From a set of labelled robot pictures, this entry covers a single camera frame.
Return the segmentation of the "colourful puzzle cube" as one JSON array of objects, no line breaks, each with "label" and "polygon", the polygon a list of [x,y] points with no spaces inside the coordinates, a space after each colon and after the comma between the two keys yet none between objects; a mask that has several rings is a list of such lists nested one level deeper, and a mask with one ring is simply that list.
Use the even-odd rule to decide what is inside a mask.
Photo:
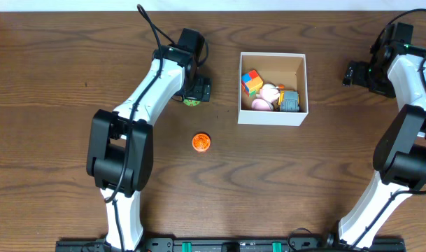
[{"label": "colourful puzzle cube", "polygon": [[255,95],[261,89],[263,84],[264,81],[256,70],[252,70],[241,77],[242,90],[249,97]]}]

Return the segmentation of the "pink duck toy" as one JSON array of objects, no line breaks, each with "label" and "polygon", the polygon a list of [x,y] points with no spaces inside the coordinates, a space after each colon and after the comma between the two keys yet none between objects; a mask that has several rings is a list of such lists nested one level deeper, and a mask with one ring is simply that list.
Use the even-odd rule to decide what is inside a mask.
[{"label": "pink duck toy", "polygon": [[251,109],[254,111],[274,111],[274,102],[280,98],[281,90],[284,89],[284,85],[264,84],[256,94],[256,99],[252,101]]}]

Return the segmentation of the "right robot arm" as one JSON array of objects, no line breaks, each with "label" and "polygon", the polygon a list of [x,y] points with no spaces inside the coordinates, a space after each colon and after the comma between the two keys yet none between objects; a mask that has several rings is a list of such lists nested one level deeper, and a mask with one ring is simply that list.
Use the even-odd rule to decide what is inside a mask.
[{"label": "right robot arm", "polygon": [[367,189],[329,236],[329,246],[339,249],[371,249],[393,211],[426,194],[426,49],[392,42],[371,52],[364,84],[393,92],[399,112],[375,148]]}]

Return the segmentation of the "green ball with orange numbers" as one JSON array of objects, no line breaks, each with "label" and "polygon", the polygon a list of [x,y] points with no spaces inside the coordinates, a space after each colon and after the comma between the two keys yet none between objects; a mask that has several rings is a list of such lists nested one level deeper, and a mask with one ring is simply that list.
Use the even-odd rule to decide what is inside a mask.
[{"label": "green ball with orange numbers", "polygon": [[191,99],[184,99],[183,103],[187,106],[197,106],[199,105],[201,102],[197,101],[197,100],[191,100]]}]

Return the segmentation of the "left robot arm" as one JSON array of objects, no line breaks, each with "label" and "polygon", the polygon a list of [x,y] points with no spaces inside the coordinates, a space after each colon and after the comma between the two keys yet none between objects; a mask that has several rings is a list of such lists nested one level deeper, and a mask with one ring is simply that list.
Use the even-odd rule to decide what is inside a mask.
[{"label": "left robot arm", "polygon": [[197,74],[203,49],[163,45],[135,91],[113,111],[94,114],[86,169],[106,204],[111,251],[135,251],[141,242],[141,191],[152,172],[153,127],[164,107],[174,96],[209,100],[211,80]]}]

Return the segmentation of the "yellow grey toy truck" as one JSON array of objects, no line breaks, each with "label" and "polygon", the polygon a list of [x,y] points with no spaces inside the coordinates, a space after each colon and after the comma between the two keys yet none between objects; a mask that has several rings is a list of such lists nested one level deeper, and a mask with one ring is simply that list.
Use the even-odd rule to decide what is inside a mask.
[{"label": "yellow grey toy truck", "polygon": [[294,90],[281,90],[278,105],[281,112],[299,112],[298,92]]}]

